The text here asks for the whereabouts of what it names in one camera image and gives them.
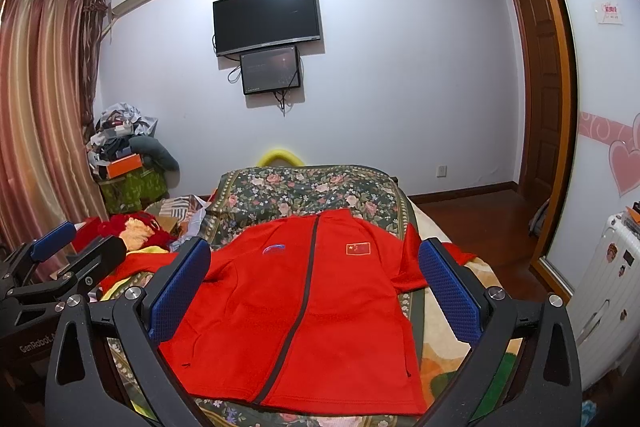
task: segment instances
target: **metal screw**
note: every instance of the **metal screw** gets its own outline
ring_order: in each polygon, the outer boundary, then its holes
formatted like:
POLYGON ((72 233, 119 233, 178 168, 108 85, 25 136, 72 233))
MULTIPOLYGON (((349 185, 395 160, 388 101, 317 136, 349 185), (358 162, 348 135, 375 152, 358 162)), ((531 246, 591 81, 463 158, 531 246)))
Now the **metal screw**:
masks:
POLYGON ((73 307, 73 306, 78 306, 78 304, 80 303, 80 301, 82 300, 82 297, 79 296, 77 293, 74 295, 71 295, 67 300, 66 303, 73 307))
POLYGON ((562 299, 559 298, 559 296, 557 296, 556 294, 549 295, 549 302, 551 303, 552 306, 555 306, 556 308, 559 308, 560 306, 562 306, 562 299))
POLYGON ((500 286, 489 286, 489 288, 487 288, 487 293, 489 293, 489 296, 494 301, 501 301, 507 295, 507 292, 504 291, 503 288, 500 288, 500 286))
POLYGON ((138 297, 140 297, 141 293, 142 293, 142 289, 141 288, 139 288, 138 286, 132 286, 126 292, 124 292, 124 296, 125 296, 125 298, 127 300, 134 301, 138 297))

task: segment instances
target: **green bag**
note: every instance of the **green bag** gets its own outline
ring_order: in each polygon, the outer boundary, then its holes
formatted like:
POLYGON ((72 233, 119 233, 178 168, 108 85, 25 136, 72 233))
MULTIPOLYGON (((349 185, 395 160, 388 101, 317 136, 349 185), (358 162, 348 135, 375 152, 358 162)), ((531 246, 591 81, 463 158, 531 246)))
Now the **green bag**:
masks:
POLYGON ((166 195, 164 176, 141 167, 113 180, 98 182, 104 206, 110 214, 129 214, 146 208, 166 195))

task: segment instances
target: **zipper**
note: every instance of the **zipper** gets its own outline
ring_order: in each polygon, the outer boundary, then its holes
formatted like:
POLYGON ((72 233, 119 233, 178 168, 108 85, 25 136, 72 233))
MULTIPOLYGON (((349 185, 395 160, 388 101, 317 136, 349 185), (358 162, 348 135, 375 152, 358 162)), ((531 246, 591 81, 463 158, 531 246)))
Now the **zipper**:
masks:
POLYGON ((305 278, 305 291, 302 296, 302 304, 300 304, 300 311, 298 312, 298 317, 296 317, 295 322, 293 323, 289 333, 287 333, 287 337, 284 340, 284 344, 282 345, 282 349, 278 354, 278 358, 276 359, 276 363, 269 374, 269 378, 267 378, 267 382, 264 384, 264 387, 258 393, 258 396, 255 398, 254 403, 259 404, 269 394, 269 391, 273 387, 273 384, 276 382, 276 378, 280 374, 280 370, 284 365, 284 360, 287 358, 287 353, 289 352, 289 347, 291 346, 291 342, 293 341, 293 337, 298 331, 300 327, 300 323, 302 322, 302 318, 305 316, 306 306, 309 304, 309 292, 311 290, 311 274, 314 270, 314 257, 316 253, 316 235, 318 233, 318 222, 320 221, 320 216, 316 217, 314 222, 313 230, 311 231, 311 248, 309 249, 309 261, 306 265, 306 278, 305 278))

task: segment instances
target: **pile of clothes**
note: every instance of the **pile of clothes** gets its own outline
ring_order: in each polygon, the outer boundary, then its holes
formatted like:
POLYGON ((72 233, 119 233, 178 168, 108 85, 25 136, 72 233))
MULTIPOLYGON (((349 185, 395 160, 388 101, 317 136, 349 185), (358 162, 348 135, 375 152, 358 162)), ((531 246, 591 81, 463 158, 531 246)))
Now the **pile of clothes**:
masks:
POLYGON ((146 212, 133 214, 116 214, 108 221, 99 217, 89 217, 82 225, 76 225, 76 238, 72 245, 77 252, 81 252, 96 237, 113 235, 121 238, 127 252, 141 250, 148 247, 167 248, 178 238, 173 230, 162 227, 159 219, 146 212))
POLYGON ((102 112, 87 144, 87 157, 94 177, 109 177, 107 167, 114 161, 139 154, 142 165, 160 171, 178 171, 178 162, 153 137, 158 118, 143 116, 128 103, 116 103, 102 112))

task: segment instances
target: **orange box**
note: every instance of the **orange box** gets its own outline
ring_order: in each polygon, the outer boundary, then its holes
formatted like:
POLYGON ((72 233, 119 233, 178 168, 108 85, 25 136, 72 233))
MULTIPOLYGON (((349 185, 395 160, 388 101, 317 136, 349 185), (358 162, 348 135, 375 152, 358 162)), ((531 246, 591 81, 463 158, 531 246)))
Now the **orange box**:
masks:
POLYGON ((135 169, 139 169, 142 167, 142 158, 140 154, 132 154, 129 156, 124 156, 124 158, 120 158, 114 162, 111 162, 107 165, 107 174, 109 175, 109 179, 113 179, 116 176, 122 176, 129 171, 133 171, 135 169))
POLYGON ((632 209, 630 206, 628 206, 626 208, 626 211, 629 213, 629 216, 631 216, 631 218, 638 223, 638 225, 640 225, 640 214, 638 214, 634 209, 632 209))

